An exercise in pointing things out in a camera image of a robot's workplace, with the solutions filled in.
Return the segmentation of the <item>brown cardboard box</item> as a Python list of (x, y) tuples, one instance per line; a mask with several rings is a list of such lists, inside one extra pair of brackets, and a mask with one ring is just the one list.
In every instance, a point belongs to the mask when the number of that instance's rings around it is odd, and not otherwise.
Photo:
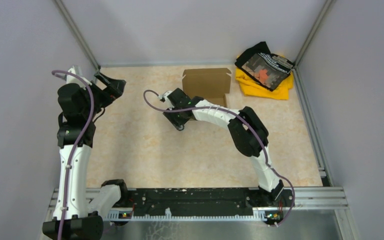
[(186, 69), (182, 75), (182, 89), (189, 97), (202, 97), (212, 104), (228, 106), (232, 72), (228, 68)]

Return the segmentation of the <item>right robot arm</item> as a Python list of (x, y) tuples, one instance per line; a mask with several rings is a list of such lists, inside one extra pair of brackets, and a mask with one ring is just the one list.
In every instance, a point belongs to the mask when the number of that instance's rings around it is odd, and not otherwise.
[(189, 120), (211, 123), (229, 131), (236, 149), (253, 165), (263, 203), (275, 206), (281, 200), (284, 183), (273, 171), (269, 132), (251, 107), (230, 109), (199, 96), (190, 98), (180, 88), (166, 91), (159, 100), (168, 107), (163, 115), (179, 131)]

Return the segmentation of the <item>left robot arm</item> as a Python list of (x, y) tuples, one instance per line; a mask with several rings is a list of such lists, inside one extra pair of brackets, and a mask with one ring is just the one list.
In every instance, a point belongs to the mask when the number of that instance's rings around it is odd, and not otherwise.
[(76, 66), (53, 70), (52, 74), (65, 81), (57, 92), (61, 107), (57, 132), (60, 179), (52, 219), (43, 223), (42, 232), (52, 240), (99, 240), (110, 210), (132, 202), (122, 179), (106, 180), (93, 200), (86, 197), (95, 121), (100, 112), (122, 96), (126, 82), (97, 72), (96, 77), (105, 84), (101, 89), (80, 76)]

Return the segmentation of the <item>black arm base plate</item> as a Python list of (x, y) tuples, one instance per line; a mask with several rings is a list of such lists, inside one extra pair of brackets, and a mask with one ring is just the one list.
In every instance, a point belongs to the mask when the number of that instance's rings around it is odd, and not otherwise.
[(133, 208), (133, 215), (174, 217), (251, 216), (253, 208), (293, 205), (292, 192), (284, 189), (277, 199), (258, 187), (225, 188), (136, 188), (122, 194), (116, 208)]

